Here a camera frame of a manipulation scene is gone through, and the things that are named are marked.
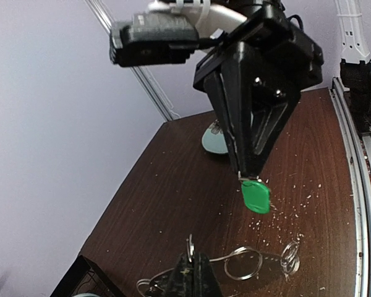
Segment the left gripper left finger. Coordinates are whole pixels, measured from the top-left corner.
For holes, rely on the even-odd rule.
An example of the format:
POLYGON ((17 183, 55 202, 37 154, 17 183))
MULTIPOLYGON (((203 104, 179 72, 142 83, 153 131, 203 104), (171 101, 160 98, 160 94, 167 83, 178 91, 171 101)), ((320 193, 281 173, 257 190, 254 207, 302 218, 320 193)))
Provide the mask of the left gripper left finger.
POLYGON ((194 290, 194 266, 187 254, 182 254, 173 268, 163 296, 192 297, 194 290))

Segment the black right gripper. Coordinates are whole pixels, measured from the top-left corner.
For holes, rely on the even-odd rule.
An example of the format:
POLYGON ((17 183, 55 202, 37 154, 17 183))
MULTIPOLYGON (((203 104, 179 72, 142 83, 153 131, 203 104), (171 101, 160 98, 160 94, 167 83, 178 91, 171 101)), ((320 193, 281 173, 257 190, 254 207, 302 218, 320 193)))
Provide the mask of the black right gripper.
POLYGON ((208 95, 234 172, 258 176, 299 92, 322 82, 323 51, 280 2, 225 7, 246 20, 197 64, 193 86, 208 95))

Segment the green key tag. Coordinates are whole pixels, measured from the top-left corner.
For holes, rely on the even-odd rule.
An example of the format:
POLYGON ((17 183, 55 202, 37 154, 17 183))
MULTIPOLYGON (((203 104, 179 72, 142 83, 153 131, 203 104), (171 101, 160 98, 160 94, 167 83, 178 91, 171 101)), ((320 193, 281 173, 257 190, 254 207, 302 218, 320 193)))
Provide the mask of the green key tag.
POLYGON ((241 185, 245 206, 258 214, 270 211, 270 190, 263 183, 256 180, 243 181, 241 185))

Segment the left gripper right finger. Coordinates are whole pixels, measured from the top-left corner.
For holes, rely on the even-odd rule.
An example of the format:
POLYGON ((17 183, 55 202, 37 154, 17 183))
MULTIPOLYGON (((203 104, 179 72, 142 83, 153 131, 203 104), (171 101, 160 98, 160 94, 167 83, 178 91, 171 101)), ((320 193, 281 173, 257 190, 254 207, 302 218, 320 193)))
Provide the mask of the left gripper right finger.
POLYGON ((192 296, 223 297, 209 258, 203 253, 194 256, 192 296))

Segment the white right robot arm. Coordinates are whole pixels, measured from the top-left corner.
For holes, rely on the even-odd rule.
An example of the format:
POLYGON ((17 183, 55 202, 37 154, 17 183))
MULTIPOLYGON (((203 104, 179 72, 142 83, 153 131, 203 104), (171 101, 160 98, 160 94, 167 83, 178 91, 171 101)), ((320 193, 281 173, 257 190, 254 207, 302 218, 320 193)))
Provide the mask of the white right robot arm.
MULTIPOLYGON (((223 130, 233 170, 256 178, 295 110, 303 89, 322 82, 323 51, 298 15, 279 1, 237 1, 246 15, 196 67, 194 87, 205 92, 223 130)), ((371 58, 357 1, 337 1, 340 79, 360 136, 371 135, 371 58)))

